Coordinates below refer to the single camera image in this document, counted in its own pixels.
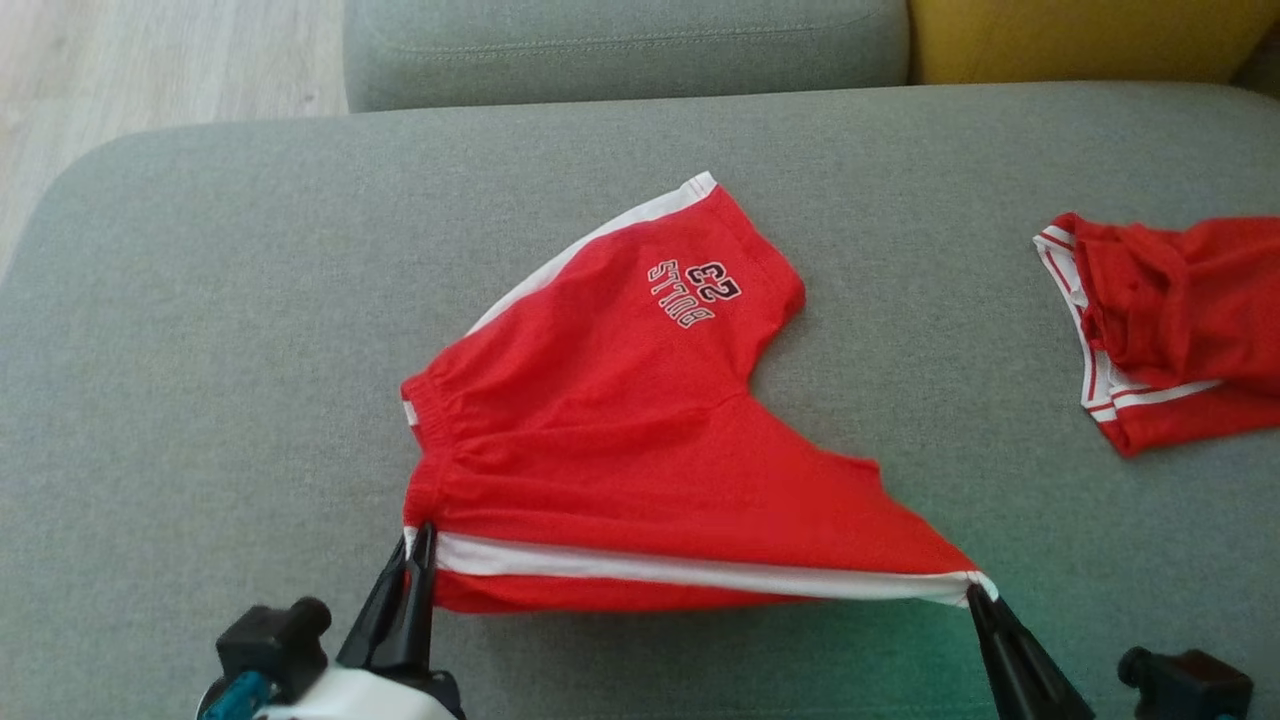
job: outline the gray fabric surface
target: gray fabric surface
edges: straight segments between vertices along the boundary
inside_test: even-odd
[[[904,0],[348,0],[352,110],[906,79]]]
[[[1135,643],[1215,652],[1280,715],[1280,433],[1117,457],[1030,245],[1071,209],[1280,213],[1280,104],[1082,83],[380,113],[91,154],[0,286],[4,717],[186,717],[253,602],[324,598],[335,650],[417,457],[398,383],[701,169],[808,283],[754,378],[769,407],[877,457],[1101,717],[1135,701],[1114,674]],[[435,630],[477,719],[993,716],[968,614],[923,602]]]

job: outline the white robot part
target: white robot part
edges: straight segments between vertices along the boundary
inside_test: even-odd
[[[367,670],[330,665],[293,705],[269,705],[265,720],[457,720],[434,697]]]

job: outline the blue component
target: blue component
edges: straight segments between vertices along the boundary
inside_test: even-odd
[[[252,720],[271,697],[271,683],[260,673],[241,673],[200,720]]]

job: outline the robotic arm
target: robotic arm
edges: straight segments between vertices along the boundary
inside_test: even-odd
[[[220,638],[223,676],[197,720],[466,720],[457,682],[429,667],[435,529],[396,546],[330,665],[320,648],[329,609],[250,609]]]
[[[453,676],[429,667],[435,528],[401,539],[334,664],[320,648],[329,609],[250,609],[220,638],[223,676],[197,720],[466,720]],[[968,591],[982,661],[1001,720],[1092,720],[1084,702],[1004,600]],[[1138,688],[1138,720],[1245,720],[1253,683],[1203,653],[1129,651],[1120,679]]]

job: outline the red shorts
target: red shorts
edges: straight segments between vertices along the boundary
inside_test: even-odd
[[[1084,352],[1080,405],[1121,455],[1280,425],[1280,324],[1270,320],[1280,220],[1175,233],[1068,213],[1034,243]]]
[[[995,587],[748,391],[804,284],[701,174],[530,275],[403,386],[422,446],[404,524],[440,532],[438,603],[666,610]]]

